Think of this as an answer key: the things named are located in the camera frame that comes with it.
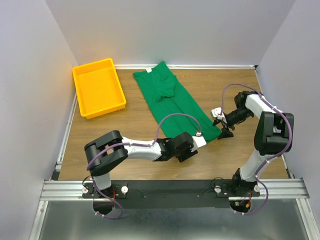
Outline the yellow plastic tray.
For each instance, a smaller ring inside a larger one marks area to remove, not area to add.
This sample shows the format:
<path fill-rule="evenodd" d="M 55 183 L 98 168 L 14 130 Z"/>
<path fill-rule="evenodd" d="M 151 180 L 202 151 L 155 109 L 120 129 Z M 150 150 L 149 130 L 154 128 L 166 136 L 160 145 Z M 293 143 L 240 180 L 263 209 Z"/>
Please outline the yellow plastic tray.
<path fill-rule="evenodd" d="M 80 115 L 92 119 L 126 107 L 127 101 L 111 58 L 72 69 Z"/>

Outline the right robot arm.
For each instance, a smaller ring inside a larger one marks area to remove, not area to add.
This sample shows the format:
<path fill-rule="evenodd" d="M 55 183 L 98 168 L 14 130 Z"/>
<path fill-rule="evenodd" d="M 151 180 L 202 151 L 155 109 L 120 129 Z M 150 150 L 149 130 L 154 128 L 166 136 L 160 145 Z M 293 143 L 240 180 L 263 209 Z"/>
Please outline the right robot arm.
<path fill-rule="evenodd" d="M 236 109 L 228 114 L 221 107 L 211 110 L 213 125 L 222 125 L 219 139 L 232 138 L 235 126 L 249 117 L 257 117 L 254 151 L 231 179 L 215 181 L 218 194 L 244 196 L 258 191 L 261 173 L 277 157 L 290 151 L 293 140 L 294 115 L 278 110 L 260 92 L 242 91 L 234 97 Z"/>

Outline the green t shirt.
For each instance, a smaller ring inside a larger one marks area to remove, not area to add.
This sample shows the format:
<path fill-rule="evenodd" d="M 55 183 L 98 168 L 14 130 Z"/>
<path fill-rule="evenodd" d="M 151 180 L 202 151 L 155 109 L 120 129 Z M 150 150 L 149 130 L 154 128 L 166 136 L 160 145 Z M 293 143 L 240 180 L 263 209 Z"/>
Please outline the green t shirt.
<path fill-rule="evenodd" d="M 161 129 L 166 137 L 174 138 L 183 132 L 194 135 L 201 130 L 206 142 L 218 138 L 221 130 L 213 126 L 210 118 L 204 113 L 190 93 L 178 81 L 176 75 L 168 68 L 164 61 L 150 70 L 137 71 L 133 77 L 157 123 L 170 114 Z"/>

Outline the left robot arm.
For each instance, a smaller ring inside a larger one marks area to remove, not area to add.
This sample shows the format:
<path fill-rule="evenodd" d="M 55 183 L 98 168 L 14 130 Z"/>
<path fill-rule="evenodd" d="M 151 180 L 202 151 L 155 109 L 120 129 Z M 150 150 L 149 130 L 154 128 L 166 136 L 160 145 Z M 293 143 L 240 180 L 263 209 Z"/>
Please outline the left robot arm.
<path fill-rule="evenodd" d="M 177 158 L 179 162 L 183 162 L 196 155 L 198 149 L 205 145 L 206 141 L 199 132 L 196 135 L 183 132 L 174 138 L 142 141 L 129 139 L 118 130 L 113 130 L 84 146 L 86 170 L 95 183 L 93 191 L 104 198 L 111 191 L 110 172 L 124 160 L 166 162 Z"/>

